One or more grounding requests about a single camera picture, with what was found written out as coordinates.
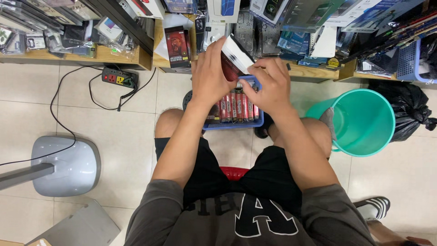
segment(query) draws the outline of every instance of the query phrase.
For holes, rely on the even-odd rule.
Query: gray t-shirt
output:
[[[125,246],[377,246],[366,222],[337,184],[302,195],[302,223],[271,200],[227,193],[183,209],[174,181],[154,180],[129,222]]]

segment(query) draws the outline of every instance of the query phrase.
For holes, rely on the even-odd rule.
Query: white sock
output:
[[[376,209],[371,204],[366,204],[361,207],[357,207],[358,212],[360,212],[361,216],[363,216],[365,221],[378,220],[376,215],[378,214],[378,209]]]

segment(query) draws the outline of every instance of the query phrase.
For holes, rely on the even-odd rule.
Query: black shorts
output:
[[[157,159],[169,139],[155,138]],[[184,187],[184,207],[199,199],[229,192],[247,193],[273,200],[300,219],[302,192],[291,176],[283,148],[265,148],[255,165],[239,181],[229,181],[209,148],[208,140],[201,137],[193,173]]]

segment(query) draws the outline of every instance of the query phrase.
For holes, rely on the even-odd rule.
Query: power strip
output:
[[[118,69],[104,67],[102,71],[102,81],[133,89],[138,84],[138,75]]]

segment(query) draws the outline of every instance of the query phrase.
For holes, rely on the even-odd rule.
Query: white tile floor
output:
[[[44,135],[66,134],[52,118],[50,101],[59,79],[77,67],[0,64],[0,163],[30,157],[34,141]],[[78,136],[92,140],[102,160],[99,184],[77,197],[39,195],[31,182],[0,191],[0,239],[28,242],[91,199],[108,212],[121,233],[111,244],[121,246],[133,209],[156,165],[154,124],[168,108],[181,107],[191,89],[189,75],[157,72],[151,82],[121,112],[95,106],[88,81],[97,70],[84,68],[68,75],[53,107],[59,120]],[[146,83],[152,72],[140,72]],[[95,99],[116,107],[118,97],[129,91],[95,79]],[[336,97],[360,84],[292,82],[291,101],[302,116],[315,102]],[[424,90],[428,106],[437,110],[437,91]],[[272,142],[258,139],[251,129],[210,131],[205,134],[220,165],[250,168]],[[431,239],[437,243],[437,130],[421,126],[405,142],[391,143],[368,158],[333,153],[330,163],[353,201],[369,196],[388,197],[392,207],[382,222],[402,235]],[[29,162],[0,167],[0,173],[29,166]]]

